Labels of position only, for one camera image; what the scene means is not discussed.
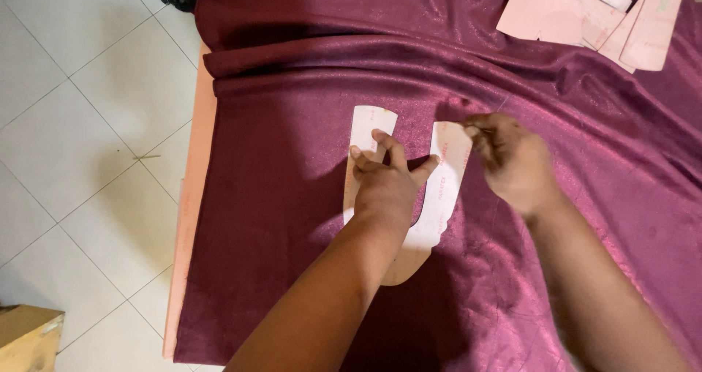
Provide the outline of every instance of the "person's right hand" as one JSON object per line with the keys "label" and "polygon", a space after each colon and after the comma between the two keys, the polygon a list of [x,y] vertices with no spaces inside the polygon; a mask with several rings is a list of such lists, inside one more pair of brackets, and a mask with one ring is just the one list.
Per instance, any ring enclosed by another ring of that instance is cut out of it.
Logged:
{"label": "person's right hand", "polygon": [[546,143],[502,113],[475,114],[462,122],[483,158],[492,191],[523,217],[562,199]]}

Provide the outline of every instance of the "hand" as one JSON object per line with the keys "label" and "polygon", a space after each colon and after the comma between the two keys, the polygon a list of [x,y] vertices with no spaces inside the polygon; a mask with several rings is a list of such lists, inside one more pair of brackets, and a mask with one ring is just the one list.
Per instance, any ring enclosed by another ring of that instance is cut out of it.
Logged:
{"label": "hand", "polygon": [[438,166],[439,157],[432,155],[410,172],[402,144],[380,129],[373,129],[372,134],[373,139],[390,153],[390,165],[373,162],[357,146],[351,146],[351,158],[356,161],[354,177],[361,181],[354,215],[383,217],[407,231],[417,191]]}
{"label": "hand", "polygon": [[562,199],[539,135],[501,113],[468,116],[462,124],[483,157],[488,186],[519,214],[529,217]]}

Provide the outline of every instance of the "burgundy fabric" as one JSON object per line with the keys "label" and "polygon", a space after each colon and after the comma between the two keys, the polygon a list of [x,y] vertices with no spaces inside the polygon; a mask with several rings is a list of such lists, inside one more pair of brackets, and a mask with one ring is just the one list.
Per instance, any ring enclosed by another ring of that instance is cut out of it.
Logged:
{"label": "burgundy fabric", "polygon": [[[661,72],[495,30],[507,0],[198,0],[218,112],[175,360],[225,364],[342,227],[355,105],[432,122],[509,113],[700,368],[702,5]],[[383,287],[343,370],[565,371],[539,260],[477,157],[441,243]]]}

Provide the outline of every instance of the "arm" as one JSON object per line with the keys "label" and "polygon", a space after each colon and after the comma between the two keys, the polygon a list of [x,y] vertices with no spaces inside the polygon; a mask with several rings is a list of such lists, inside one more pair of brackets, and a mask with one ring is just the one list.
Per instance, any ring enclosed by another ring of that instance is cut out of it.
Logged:
{"label": "arm", "polygon": [[529,228],[565,347],[596,371],[688,371],[661,322],[561,192],[546,143],[502,114],[470,116],[464,125],[488,185]]}
{"label": "arm", "polygon": [[385,272],[404,241],[417,191],[438,165],[409,172],[404,148],[373,130],[390,166],[353,146],[361,181],[354,217],[242,344],[226,371],[331,371],[341,365]]}

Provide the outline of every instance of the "stack of pattern pieces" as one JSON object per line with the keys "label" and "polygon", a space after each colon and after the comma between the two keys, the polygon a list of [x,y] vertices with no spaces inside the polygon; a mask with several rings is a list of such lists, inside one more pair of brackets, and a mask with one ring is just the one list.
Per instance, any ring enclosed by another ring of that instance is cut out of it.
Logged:
{"label": "stack of pattern pieces", "polygon": [[586,46],[631,73],[660,71],[681,0],[631,2],[509,0],[497,29],[520,39]]}

